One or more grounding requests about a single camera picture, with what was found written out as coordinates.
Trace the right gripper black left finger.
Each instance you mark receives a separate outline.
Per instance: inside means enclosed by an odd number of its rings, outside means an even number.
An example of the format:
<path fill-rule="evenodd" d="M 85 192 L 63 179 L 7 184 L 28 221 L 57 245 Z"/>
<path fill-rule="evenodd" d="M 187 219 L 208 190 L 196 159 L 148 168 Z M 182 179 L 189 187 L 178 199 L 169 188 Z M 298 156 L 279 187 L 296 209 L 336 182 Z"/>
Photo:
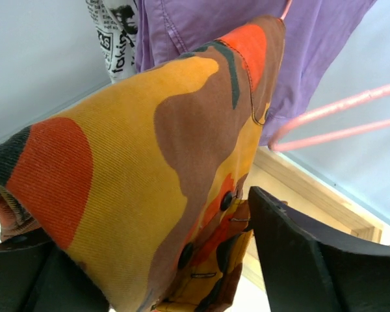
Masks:
<path fill-rule="evenodd" d="M 45 233 L 0 243 L 0 311 L 108 311 L 79 265 Z"/>

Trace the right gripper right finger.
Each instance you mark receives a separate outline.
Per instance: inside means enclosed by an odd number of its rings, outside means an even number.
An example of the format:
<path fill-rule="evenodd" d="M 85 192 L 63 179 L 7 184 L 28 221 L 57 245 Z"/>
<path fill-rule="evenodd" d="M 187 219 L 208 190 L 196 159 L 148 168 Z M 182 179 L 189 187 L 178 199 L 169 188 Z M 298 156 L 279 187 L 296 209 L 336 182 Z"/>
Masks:
<path fill-rule="evenodd" d="M 327 226 L 259 187 L 248 205 L 272 311 L 390 311 L 390 246 Z"/>

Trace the pink wire hanger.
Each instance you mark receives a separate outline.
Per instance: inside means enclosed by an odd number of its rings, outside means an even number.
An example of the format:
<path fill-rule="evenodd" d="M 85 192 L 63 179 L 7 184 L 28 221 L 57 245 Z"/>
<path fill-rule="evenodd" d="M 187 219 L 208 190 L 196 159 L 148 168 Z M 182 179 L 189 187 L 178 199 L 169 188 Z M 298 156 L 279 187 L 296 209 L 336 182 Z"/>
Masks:
<path fill-rule="evenodd" d="M 390 128 L 390 1 L 377 1 L 324 74 L 307 112 L 270 139 L 292 151 Z"/>

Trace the orange camouflage trousers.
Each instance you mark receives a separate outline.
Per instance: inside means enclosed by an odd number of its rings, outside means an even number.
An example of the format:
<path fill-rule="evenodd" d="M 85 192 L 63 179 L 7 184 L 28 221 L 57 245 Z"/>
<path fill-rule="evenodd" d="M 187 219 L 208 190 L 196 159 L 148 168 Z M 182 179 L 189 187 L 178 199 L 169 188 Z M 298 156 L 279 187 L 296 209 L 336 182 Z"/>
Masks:
<path fill-rule="evenodd" d="M 285 46 L 260 16 L 0 144 L 1 238 L 42 228 L 117 311 L 224 311 Z"/>

